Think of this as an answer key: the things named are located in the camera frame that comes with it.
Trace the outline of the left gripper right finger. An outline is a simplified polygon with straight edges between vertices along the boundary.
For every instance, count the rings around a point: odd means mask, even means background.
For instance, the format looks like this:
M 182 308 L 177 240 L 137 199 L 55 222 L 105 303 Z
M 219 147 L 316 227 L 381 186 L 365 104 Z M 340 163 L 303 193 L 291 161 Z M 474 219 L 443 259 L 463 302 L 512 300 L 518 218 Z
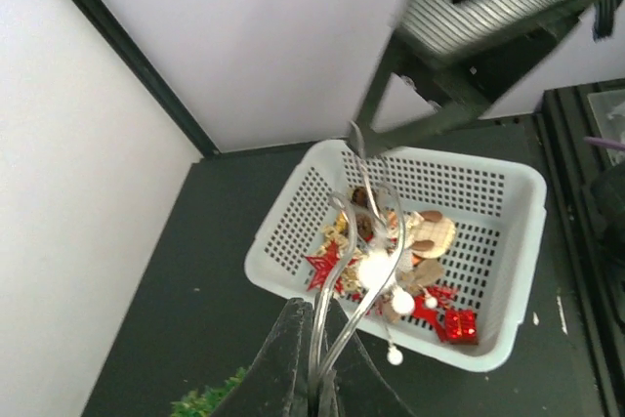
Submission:
M 330 370 L 320 373 L 319 415 L 408 417 L 414 412 L 385 381 L 354 334 Z

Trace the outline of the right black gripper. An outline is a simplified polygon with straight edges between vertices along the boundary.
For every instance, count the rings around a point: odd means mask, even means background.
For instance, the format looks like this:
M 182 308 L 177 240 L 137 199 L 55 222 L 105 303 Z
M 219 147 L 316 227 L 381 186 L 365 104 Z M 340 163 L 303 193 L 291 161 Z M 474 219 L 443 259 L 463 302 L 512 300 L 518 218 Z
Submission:
M 375 156 L 472 123 L 492 106 L 463 60 L 557 20 L 588 0 L 406 0 L 349 128 Z

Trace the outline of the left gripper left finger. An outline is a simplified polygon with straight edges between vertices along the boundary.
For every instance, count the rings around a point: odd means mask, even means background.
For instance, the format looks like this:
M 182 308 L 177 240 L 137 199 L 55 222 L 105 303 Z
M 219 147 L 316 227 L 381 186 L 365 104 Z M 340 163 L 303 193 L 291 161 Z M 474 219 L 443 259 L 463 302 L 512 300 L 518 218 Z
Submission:
M 289 300 L 243 381 L 213 414 L 223 417 L 306 416 L 312 305 Z

